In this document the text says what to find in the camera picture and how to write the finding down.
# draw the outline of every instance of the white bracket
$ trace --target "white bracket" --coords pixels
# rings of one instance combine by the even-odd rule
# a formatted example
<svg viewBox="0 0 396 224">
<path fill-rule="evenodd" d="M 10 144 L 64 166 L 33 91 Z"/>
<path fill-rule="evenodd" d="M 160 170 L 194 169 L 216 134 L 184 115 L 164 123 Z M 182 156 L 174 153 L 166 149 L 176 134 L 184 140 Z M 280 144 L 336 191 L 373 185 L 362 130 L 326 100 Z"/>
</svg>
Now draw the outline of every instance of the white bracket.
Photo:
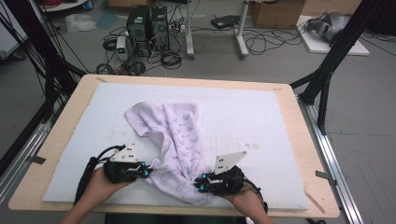
<svg viewBox="0 0 396 224">
<path fill-rule="evenodd" d="M 123 150 L 117 152 L 110 158 L 111 161 L 116 162 L 137 162 L 137 153 L 134 146 L 128 146 Z"/>
<path fill-rule="evenodd" d="M 215 175 L 231 170 L 238 162 L 240 162 L 248 153 L 246 151 L 230 153 L 216 157 Z"/>
</svg>

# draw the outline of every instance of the folded garment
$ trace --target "folded garment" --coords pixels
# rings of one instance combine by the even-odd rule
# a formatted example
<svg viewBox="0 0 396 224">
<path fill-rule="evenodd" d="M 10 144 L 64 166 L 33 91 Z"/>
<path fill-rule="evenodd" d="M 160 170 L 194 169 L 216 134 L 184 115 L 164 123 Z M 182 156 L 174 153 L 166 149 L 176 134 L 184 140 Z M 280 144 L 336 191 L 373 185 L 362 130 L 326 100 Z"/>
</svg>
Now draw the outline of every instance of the folded garment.
<svg viewBox="0 0 396 224">
<path fill-rule="evenodd" d="M 127 110 L 125 118 L 140 136 L 148 137 L 161 149 L 161 157 L 150 165 L 153 172 L 147 181 L 151 185 L 193 205 L 213 199 L 193 185 L 199 175 L 210 173 L 200 155 L 202 135 L 196 104 L 142 102 Z"/>
</svg>

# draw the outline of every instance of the human arm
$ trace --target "human arm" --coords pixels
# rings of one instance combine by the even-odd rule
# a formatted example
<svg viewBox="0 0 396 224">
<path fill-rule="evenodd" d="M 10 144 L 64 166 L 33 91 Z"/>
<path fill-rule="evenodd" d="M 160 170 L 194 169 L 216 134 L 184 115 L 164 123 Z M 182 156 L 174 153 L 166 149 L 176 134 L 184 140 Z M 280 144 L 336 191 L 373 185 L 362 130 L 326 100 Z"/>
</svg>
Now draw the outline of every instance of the human arm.
<svg viewBox="0 0 396 224">
<path fill-rule="evenodd" d="M 255 224 L 273 224 L 265 213 L 259 196 L 250 187 L 244 186 L 239 193 L 222 197 L 232 203 L 242 215 L 250 217 Z"/>
<path fill-rule="evenodd" d="M 97 168 L 93 171 L 90 183 L 84 190 L 84 194 L 61 221 L 61 224 L 81 223 L 85 216 L 87 216 L 97 204 L 104 202 L 117 190 L 122 189 L 129 184 L 131 183 L 113 184 L 106 178 L 103 167 Z"/>
</svg>

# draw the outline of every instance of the brown box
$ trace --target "brown box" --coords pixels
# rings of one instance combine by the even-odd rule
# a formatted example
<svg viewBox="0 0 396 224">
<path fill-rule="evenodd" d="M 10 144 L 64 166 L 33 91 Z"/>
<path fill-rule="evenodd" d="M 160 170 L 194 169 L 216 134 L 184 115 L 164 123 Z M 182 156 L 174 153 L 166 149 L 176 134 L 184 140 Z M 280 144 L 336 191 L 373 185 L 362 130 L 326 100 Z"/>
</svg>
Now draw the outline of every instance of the brown box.
<svg viewBox="0 0 396 224">
<path fill-rule="evenodd" d="M 108 5 L 115 9 L 129 10 L 133 5 L 152 6 L 152 0 L 108 0 Z"/>
<path fill-rule="evenodd" d="M 251 18 L 255 27 L 269 29 L 294 29 L 305 0 L 281 0 L 274 4 L 255 3 Z"/>
<path fill-rule="evenodd" d="M 361 0 L 306 0 L 302 15 L 320 16 L 334 11 L 352 15 L 360 3 Z"/>
</svg>

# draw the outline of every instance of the desk leg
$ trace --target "desk leg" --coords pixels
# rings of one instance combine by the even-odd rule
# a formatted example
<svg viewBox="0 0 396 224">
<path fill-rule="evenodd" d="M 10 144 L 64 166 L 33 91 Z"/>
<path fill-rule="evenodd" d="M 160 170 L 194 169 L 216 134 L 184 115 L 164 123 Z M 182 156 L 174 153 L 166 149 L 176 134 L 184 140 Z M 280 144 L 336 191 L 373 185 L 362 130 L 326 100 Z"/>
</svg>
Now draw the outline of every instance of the desk leg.
<svg viewBox="0 0 396 224">
<path fill-rule="evenodd" d="M 191 31 L 191 0 L 187 1 L 187 33 L 186 33 L 186 49 L 187 57 L 194 59 L 194 45 L 192 44 L 192 31 Z"/>
<path fill-rule="evenodd" d="M 242 6 L 241 20 L 239 21 L 239 28 L 235 30 L 236 40 L 238 41 L 239 48 L 241 49 L 241 58 L 248 56 L 248 49 L 245 45 L 245 40 L 242 37 L 242 32 L 244 31 L 245 18 L 248 14 L 248 1 L 244 1 Z"/>
</svg>

